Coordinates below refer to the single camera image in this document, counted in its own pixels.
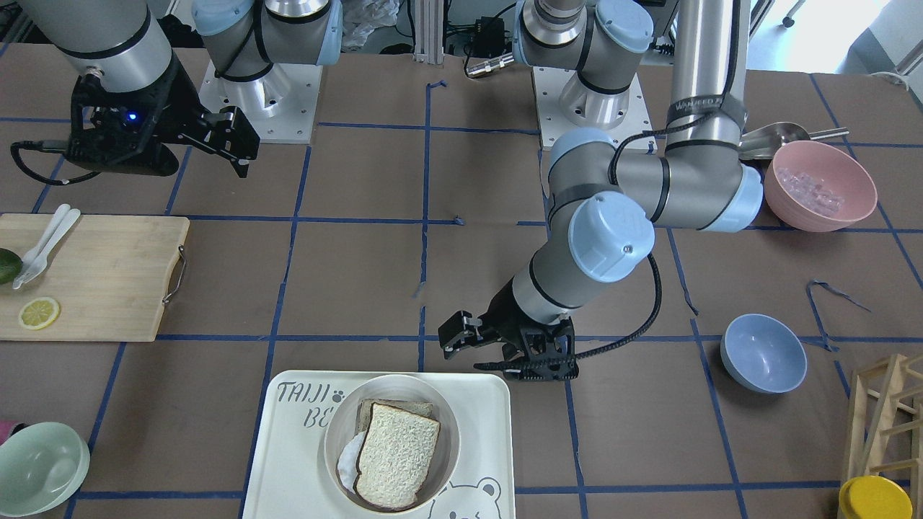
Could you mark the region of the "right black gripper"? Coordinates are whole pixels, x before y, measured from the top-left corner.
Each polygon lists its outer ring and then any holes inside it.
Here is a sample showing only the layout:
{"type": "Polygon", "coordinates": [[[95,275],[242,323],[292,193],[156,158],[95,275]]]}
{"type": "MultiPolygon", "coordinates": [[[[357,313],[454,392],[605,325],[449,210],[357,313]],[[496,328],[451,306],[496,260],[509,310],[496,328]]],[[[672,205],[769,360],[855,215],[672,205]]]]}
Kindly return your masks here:
{"type": "Polygon", "coordinates": [[[90,73],[78,78],[66,161],[96,173],[168,177],[179,168],[169,143],[220,157],[245,178],[260,136],[240,107],[204,108],[176,55],[155,82],[136,91],[107,92],[90,73]]]}

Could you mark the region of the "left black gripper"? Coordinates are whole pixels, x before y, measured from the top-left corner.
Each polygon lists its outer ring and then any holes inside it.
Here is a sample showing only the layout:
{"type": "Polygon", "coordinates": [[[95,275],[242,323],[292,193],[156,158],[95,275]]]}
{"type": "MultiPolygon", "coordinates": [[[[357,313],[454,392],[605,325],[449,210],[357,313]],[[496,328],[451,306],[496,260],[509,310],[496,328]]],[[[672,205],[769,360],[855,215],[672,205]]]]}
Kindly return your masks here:
{"type": "Polygon", "coordinates": [[[478,371],[500,372],[508,380],[567,381],[579,376],[574,358],[573,319],[545,324],[527,316],[514,298],[509,280],[480,318],[459,310],[438,328],[444,359],[472,347],[502,344],[503,358],[474,363],[478,371]]]}

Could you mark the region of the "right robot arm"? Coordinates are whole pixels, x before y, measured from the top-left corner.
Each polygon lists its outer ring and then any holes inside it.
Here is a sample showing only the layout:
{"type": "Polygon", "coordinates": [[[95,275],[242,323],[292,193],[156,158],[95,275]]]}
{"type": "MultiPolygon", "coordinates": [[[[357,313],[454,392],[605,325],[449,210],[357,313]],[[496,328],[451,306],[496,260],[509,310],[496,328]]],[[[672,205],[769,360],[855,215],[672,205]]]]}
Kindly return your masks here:
{"type": "Polygon", "coordinates": [[[22,1],[23,12],[79,76],[66,141],[20,141],[14,164],[49,186],[102,173],[170,177],[172,144],[221,157],[238,177],[256,160],[253,122],[291,88],[281,66],[331,66],[342,50],[340,1],[195,1],[195,31],[226,98],[212,111],[145,1],[22,1]]]}

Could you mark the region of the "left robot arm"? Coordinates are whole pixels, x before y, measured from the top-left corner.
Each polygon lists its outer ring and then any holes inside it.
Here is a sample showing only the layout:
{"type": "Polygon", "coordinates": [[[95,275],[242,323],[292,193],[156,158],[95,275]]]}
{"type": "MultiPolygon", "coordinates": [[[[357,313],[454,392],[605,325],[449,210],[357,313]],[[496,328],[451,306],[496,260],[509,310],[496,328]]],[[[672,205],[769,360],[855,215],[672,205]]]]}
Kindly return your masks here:
{"type": "Polygon", "coordinates": [[[503,360],[477,369],[511,380],[573,380],[580,359],[629,344],[655,321],[662,302],[656,224],[734,233],[752,223],[764,185],[739,158],[750,16],[747,1],[679,2],[665,127],[614,143],[602,129],[581,125],[558,139],[548,171],[547,243],[484,314],[461,310],[439,327],[445,359],[499,344],[503,360]],[[573,312],[643,260],[655,279],[649,317],[619,341],[575,352],[573,312]]]}

